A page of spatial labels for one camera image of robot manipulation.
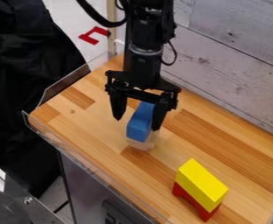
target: yellow block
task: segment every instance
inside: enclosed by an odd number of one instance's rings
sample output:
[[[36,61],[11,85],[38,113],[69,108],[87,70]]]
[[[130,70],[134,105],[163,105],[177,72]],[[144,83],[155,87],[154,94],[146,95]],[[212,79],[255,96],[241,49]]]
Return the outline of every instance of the yellow block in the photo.
[[[228,188],[196,160],[180,166],[176,182],[211,213],[225,198]]]

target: red block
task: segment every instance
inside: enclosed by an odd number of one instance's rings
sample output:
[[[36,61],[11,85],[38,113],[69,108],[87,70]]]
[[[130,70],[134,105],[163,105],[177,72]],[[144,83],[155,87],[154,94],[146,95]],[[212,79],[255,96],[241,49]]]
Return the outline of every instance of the red block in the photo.
[[[199,204],[185,189],[183,189],[177,182],[174,183],[174,187],[172,193],[177,197],[185,197],[197,208],[199,217],[207,222],[214,213],[219,209],[221,203],[211,212],[209,213],[201,204]]]

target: red tape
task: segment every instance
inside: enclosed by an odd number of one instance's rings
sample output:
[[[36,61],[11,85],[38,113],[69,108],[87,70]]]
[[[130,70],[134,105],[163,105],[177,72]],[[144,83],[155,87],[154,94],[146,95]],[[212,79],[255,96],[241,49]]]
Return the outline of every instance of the red tape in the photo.
[[[104,30],[98,26],[95,26],[91,31],[85,33],[85,34],[81,34],[79,36],[80,39],[87,41],[88,43],[90,43],[91,45],[97,45],[99,43],[99,40],[95,39],[95,38],[91,38],[90,35],[93,33],[100,33],[103,36],[109,37],[110,36],[110,32],[107,30]]]

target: wooden table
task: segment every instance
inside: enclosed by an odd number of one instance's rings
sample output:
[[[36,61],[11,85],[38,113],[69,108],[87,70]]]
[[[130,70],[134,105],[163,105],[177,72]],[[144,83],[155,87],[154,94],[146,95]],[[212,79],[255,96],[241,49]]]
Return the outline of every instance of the wooden table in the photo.
[[[160,213],[161,222],[202,223],[191,204],[172,195],[176,170],[195,158],[230,188],[208,223],[267,223],[273,213],[273,136],[184,90],[155,149],[135,150],[125,130],[138,102],[129,100],[117,122],[103,91],[105,71],[121,70],[122,61],[112,59],[56,95],[31,113],[30,123],[148,214]]]

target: white wall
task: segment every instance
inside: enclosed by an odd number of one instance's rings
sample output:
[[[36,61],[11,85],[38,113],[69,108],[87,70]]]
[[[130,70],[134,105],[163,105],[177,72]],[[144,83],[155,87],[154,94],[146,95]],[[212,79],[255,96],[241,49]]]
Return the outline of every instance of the white wall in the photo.
[[[87,62],[95,59],[108,50],[107,38],[100,34],[93,34],[92,38],[100,40],[97,45],[91,45],[79,36],[90,31],[94,26],[99,26],[77,4],[76,0],[43,0],[50,11],[53,21],[69,36],[82,53]],[[107,16],[106,0],[87,0],[102,15]]]

